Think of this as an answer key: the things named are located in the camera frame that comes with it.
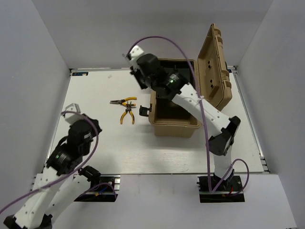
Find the yellow diagonal cutter pliers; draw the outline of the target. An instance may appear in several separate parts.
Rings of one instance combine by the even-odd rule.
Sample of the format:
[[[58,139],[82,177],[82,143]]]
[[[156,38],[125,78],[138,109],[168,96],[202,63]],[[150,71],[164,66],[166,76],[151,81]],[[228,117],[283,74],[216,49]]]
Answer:
[[[129,114],[132,118],[132,124],[135,123],[135,117],[134,117],[134,114],[132,112],[132,109],[136,107],[136,104],[132,104],[131,102],[123,102],[122,105],[125,107],[125,111],[124,113],[121,115],[120,117],[120,124],[122,125],[123,124],[123,120],[125,118],[125,116],[127,114]]]

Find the yellow needle-nose pliers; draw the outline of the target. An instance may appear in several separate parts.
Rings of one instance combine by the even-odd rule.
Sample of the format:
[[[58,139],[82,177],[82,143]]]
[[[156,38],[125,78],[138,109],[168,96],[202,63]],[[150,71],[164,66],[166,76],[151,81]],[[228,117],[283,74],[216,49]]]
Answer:
[[[131,101],[131,100],[137,100],[137,97],[127,97],[127,98],[120,99],[120,100],[112,100],[112,101],[110,101],[110,104],[126,105],[128,103],[128,101]]]

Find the tan plastic toolbox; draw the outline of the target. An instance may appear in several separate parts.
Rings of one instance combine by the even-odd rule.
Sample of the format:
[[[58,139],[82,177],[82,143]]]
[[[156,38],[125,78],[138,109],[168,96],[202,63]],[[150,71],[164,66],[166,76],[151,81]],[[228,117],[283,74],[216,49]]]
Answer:
[[[190,83],[178,96],[178,104],[151,92],[148,119],[156,136],[189,138],[202,123],[196,86],[199,86],[205,113],[212,107],[221,111],[232,99],[232,85],[226,67],[221,31],[212,24],[197,60],[159,59],[168,75],[181,74]]]

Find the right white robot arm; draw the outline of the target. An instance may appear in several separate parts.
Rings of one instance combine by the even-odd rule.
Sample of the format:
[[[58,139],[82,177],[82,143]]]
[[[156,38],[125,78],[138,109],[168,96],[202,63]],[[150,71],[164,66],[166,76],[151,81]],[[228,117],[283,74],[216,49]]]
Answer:
[[[128,54],[125,58],[130,65],[130,74],[141,89],[152,89],[203,124],[207,138],[206,151],[213,154],[215,184],[220,190],[227,190],[233,183],[231,149],[241,120],[213,107],[178,71],[167,73],[155,55],[141,52]]]

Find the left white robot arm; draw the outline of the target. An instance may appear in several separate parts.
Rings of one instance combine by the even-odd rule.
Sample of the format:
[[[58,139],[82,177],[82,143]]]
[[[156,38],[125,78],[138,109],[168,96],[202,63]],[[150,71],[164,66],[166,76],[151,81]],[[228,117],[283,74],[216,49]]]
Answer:
[[[14,215],[7,216],[4,225],[10,229],[50,229],[57,217],[87,189],[100,187],[100,173],[87,166],[95,152],[92,141],[99,140],[99,122],[85,114],[63,112],[70,124],[45,164],[35,189],[23,195],[26,203]]]

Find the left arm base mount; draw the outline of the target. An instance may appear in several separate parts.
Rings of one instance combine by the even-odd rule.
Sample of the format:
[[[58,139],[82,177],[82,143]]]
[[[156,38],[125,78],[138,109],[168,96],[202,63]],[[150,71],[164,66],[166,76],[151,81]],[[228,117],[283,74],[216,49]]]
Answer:
[[[86,177],[88,191],[82,193],[75,202],[115,202],[120,189],[120,175],[102,175],[97,169],[86,166],[78,170],[78,175]]]

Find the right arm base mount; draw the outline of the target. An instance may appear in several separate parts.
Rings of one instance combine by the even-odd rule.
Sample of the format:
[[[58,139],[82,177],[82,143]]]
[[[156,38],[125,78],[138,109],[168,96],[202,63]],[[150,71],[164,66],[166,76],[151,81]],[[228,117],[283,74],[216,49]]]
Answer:
[[[245,202],[240,176],[233,176],[229,184],[225,181],[213,193],[208,189],[208,177],[197,177],[200,203],[239,203]]]

